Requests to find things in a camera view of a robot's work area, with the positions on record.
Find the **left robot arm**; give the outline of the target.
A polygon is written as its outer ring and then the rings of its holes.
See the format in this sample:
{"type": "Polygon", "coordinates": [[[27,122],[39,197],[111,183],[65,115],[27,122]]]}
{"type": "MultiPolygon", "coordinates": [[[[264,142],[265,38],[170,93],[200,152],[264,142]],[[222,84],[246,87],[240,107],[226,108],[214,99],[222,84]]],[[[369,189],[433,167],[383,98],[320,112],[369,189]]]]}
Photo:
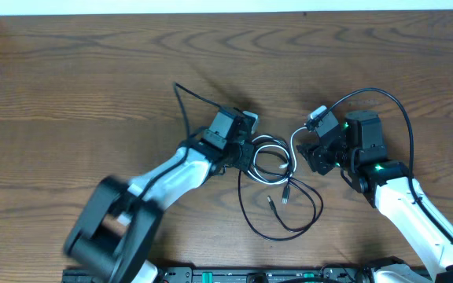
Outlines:
{"type": "Polygon", "coordinates": [[[221,107],[209,127],[187,136],[160,166],[127,182],[102,179],[66,238],[64,254],[96,282],[155,281],[158,269],[148,254],[164,212],[223,169],[246,171],[258,122],[252,112],[221,107]]]}

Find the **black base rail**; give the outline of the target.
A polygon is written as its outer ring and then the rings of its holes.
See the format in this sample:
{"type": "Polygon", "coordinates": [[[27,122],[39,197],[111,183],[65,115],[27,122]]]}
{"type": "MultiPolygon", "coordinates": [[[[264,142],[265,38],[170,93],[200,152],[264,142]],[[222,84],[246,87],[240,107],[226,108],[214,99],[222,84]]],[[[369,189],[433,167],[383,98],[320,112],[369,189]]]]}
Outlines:
{"type": "Polygon", "coordinates": [[[338,282],[355,282],[355,268],[328,266],[310,270],[253,270],[253,269],[197,269],[191,267],[168,267],[159,270],[154,282],[161,283],[248,283],[283,282],[305,278],[326,278],[338,282]]]}

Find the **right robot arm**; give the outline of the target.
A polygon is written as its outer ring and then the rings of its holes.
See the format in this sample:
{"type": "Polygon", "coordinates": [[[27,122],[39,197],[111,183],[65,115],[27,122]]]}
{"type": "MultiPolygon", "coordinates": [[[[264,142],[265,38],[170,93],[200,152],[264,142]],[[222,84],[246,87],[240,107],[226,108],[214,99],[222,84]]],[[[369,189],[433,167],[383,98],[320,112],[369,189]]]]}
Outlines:
{"type": "Polygon", "coordinates": [[[398,259],[383,259],[370,268],[367,280],[453,282],[453,225],[409,176],[407,166],[389,159],[378,114],[349,112],[340,124],[321,106],[308,115],[305,126],[318,141],[296,149],[311,170],[326,175],[340,168],[348,185],[402,233],[429,273],[423,277],[398,259]]]}

